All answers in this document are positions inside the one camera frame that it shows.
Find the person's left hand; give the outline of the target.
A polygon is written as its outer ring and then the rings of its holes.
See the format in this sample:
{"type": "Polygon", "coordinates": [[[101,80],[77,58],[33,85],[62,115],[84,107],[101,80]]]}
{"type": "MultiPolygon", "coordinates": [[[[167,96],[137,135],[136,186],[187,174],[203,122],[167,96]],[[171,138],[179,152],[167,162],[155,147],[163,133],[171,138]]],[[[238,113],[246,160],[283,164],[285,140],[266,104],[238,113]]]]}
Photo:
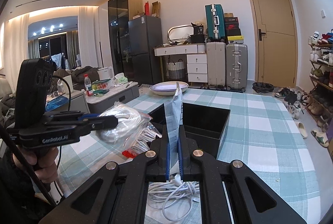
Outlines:
{"type": "Polygon", "coordinates": [[[43,157],[36,157],[33,152],[24,148],[18,149],[31,166],[39,165],[40,168],[35,171],[35,174],[41,182],[52,183],[58,178],[57,165],[55,163],[59,152],[57,147],[50,148],[43,157]]]}

